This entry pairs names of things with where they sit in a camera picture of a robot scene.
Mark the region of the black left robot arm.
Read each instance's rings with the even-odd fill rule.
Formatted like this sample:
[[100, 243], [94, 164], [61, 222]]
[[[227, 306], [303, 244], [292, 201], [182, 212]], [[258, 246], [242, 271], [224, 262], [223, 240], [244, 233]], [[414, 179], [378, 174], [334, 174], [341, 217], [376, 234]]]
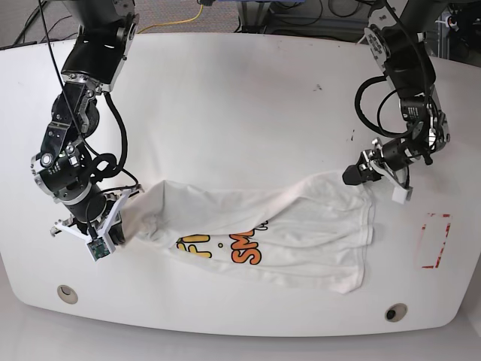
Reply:
[[[425, 46], [428, 27], [446, 6], [445, 1], [376, 1], [371, 5], [365, 39], [382, 74], [361, 84], [354, 106], [360, 121], [388, 142], [376, 139], [371, 149], [362, 151], [357, 163], [342, 175], [346, 185], [382, 177], [393, 181], [398, 171], [408, 171], [416, 161], [431, 165], [433, 154], [449, 142], [446, 115], [435, 89], [436, 74]], [[371, 122], [362, 110], [365, 90], [382, 82], [399, 98], [406, 125], [402, 132], [387, 130], [380, 120]]]

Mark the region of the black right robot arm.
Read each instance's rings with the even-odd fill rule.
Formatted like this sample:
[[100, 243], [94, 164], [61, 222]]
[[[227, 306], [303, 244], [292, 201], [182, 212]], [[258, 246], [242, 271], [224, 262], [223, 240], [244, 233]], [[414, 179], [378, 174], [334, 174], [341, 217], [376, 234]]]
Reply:
[[[138, 193], [140, 184], [101, 190], [99, 183], [126, 173], [128, 138], [111, 98], [113, 85], [127, 60], [139, 15], [134, 1], [66, 1], [79, 32], [62, 68], [56, 68], [61, 93], [51, 110], [39, 153], [32, 158], [35, 183], [71, 216], [53, 235], [71, 231], [86, 237], [101, 256], [125, 243], [120, 202]], [[87, 143], [98, 127], [97, 98], [103, 96], [119, 127], [121, 153], [97, 153]]]

